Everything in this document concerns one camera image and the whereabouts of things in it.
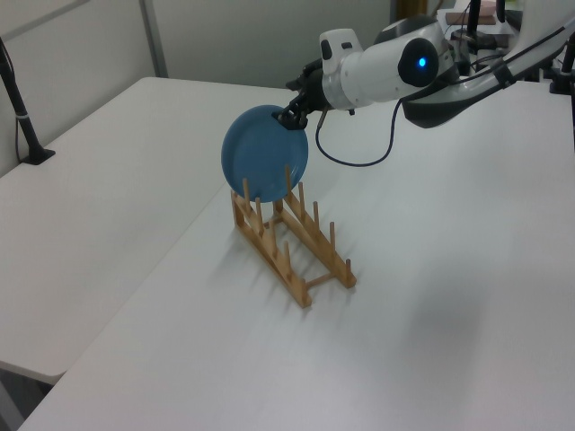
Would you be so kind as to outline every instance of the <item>black cable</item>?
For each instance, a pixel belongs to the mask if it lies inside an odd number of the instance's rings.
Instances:
[[[385,154],[383,156],[381,156],[379,159],[377,159],[373,162],[369,162],[369,163],[351,163],[351,162],[344,162],[340,159],[336,159],[335,157],[327,154],[325,152],[325,150],[323,150],[322,146],[320,145],[320,130],[322,129],[323,119],[325,118],[324,115],[322,116],[322,119],[320,120],[320,122],[317,123],[317,129],[315,130],[315,144],[317,145],[318,150],[320,150],[320,153],[322,153],[325,157],[330,159],[332,162],[336,162],[338,164],[343,164],[344,166],[351,166],[352,168],[367,168],[368,166],[373,166],[375,164],[381,163],[392,152],[392,147],[394,146],[394,136],[395,136],[395,119],[397,118],[397,111],[399,110],[399,107],[402,105],[402,102],[403,102],[403,99],[400,99],[397,101],[397,104],[395,105],[394,114],[392,116],[392,126],[391,126],[391,131],[390,131],[390,136],[389,136],[389,146],[387,147],[387,151],[385,152]]]
[[[10,65],[10,72],[12,72],[12,75],[14,75],[14,65],[12,64],[12,59],[10,58],[10,54],[8,54],[8,49],[6,49],[6,46],[4,45],[4,41],[2,40],[2,38],[0,38],[0,49],[4,52],[4,55],[8,59],[8,65]]]
[[[16,157],[18,158],[18,163],[22,163],[22,159],[20,158],[20,149],[18,148],[18,119],[16,118]]]
[[[472,62],[471,67],[475,66],[475,65],[479,65],[480,63],[482,63],[483,61],[489,61],[489,60],[494,60],[496,58],[501,58],[503,57],[503,54],[493,54],[492,56],[487,56],[487,57],[482,57],[478,60],[475,60]]]
[[[534,43],[533,45],[525,48],[524,50],[518,52],[515,56],[508,58],[507,60],[504,60],[505,64],[510,63],[513,60],[517,60],[520,57],[523,57],[526,53],[528,53],[529,51],[537,48],[539,45],[545,43],[547,40],[554,38],[555,36],[557,36],[558,34],[561,34],[563,31],[565,31],[565,27],[561,27],[559,30],[554,31],[553,33],[551,33],[550,35],[544,37],[543,39],[537,41],[536,43]],[[491,70],[485,69],[483,70],[481,73],[479,73],[478,75],[473,75],[470,76],[469,78],[465,78],[465,79],[461,79],[459,81],[455,81],[454,83],[451,83],[451,85],[458,85],[458,84],[463,84],[463,83],[468,83],[469,81],[472,81],[473,79],[477,79],[477,78],[481,78],[482,76],[485,76],[487,74],[491,73]]]
[[[463,22],[464,22],[464,18],[463,18],[463,17],[464,17],[464,15],[465,15],[465,13],[469,10],[470,7],[471,7],[471,2],[469,2],[469,4],[467,5],[467,7],[464,9],[464,11],[461,12],[461,14],[460,14],[460,15],[457,17],[457,19],[456,19],[456,22],[458,22],[460,18],[462,19],[462,20],[461,20],[462,27],[463,27]],[[449,25],[447,26],[446,31],[443,33],[443,37],[444,37],[444,38],[446,37],[446,34],[447,34],[447,32],[449,31],[449,29],[450,29],[451,27],[453,27],[453,26],[454,26],[454,24],[449,24]]]

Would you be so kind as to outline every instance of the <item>wooden peg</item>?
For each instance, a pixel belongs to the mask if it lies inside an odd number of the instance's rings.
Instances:
[[[243,199],[245,200],[245,209],[247,209],[248,214],[252,212],[252,206],[250,205],[250,187],[248,186],[248,179],[243,179]]]
[[[291,175],[289,172],[289,166],[286,165],[286,186],[287,186],[287,194],[286,196],[289,196],[291,194]]]
[[[348,281],[351,279],[351,259],[345,261],[345,278]]]
[[[302,220],[305,218],[305,198],[304,198],[304,183],[297,184],[297,191],[299,191],[299,208],[302,213]]]
[[[315,230],[319,233],[320,232],[320,211],[317,207],[317,201],[314,201],[314,222],[315,222]]]
[[[332,245],[332,253],[335,253],[335,223],[330,222],[330,244]]]
[[[270,220],[270,235],[271,246],[273,247],[271,251],[271,257],[275,259],[278,256],[278,243],[276,241],[276,221],[273,218]]]
[[[289,243],[287,241],[284,242],[284,254],[286,255],[287,270],[289,271],[287,273],[287,279],[291,279],[291,273],[292,273],[291,258],[289,257]]]
[[[261,201],[260,201],[260,197],[257,197],[255,199],[255,211],[256,211],[256,215],[258,216],[258,235],[262,236],[263,232],[264,232],[264,227],[263,227],[263,218],[261,216]]]

